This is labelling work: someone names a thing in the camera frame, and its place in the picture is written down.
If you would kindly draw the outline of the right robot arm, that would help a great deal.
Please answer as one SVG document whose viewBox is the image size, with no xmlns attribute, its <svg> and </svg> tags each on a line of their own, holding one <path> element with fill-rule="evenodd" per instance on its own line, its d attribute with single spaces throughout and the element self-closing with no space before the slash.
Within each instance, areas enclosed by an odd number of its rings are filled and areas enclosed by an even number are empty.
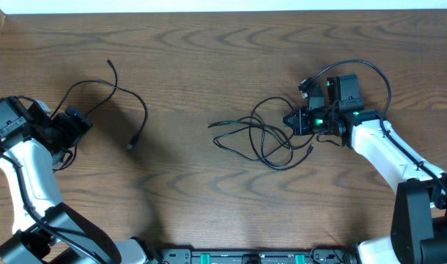
<svg viewBox="0 0 447 264">
<path fill-rule="evenodd" d="M 390 234 L 347 250 L 340 263 L 447 263 L 447 172 L 422 158 L 385 120 L 367 110 L 355 75 L 299 85 L 307 106 L 283 118 L 297 136 L 333 135 L 362 155 L 396 195 Z"/>
</svg>

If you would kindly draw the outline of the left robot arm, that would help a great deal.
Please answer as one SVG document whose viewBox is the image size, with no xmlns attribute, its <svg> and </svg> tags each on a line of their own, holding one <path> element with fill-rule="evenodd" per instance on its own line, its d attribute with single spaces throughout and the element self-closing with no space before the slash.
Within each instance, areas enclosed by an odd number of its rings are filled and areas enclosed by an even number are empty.
<svg viewBox="0 0 447 264">
<path fill-rule="evenodd" d="M 74 148 L 92 127 L 68 107 L 50 118 L 39 100 L 25 107 L 17 97 L 0 99 L 0 169 L 7 177 L 14 208 L 13 236 L 0 245 L 5 263 L 44 263 L 52 246 L 67 249 L 53 263 L 148 263 L 139 238 L 115 242 L 64 203 L 54 172 L 72 161 Z"/>
</svg>

